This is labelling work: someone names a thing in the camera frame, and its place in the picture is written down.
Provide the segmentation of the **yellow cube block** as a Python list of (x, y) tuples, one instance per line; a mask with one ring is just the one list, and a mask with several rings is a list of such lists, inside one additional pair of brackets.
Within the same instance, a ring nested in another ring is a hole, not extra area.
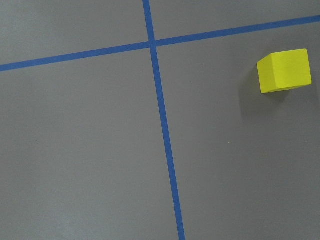
[(308, 50), (274, 52), (257, 62), (262, 94), (288, 91), (312, 84)]

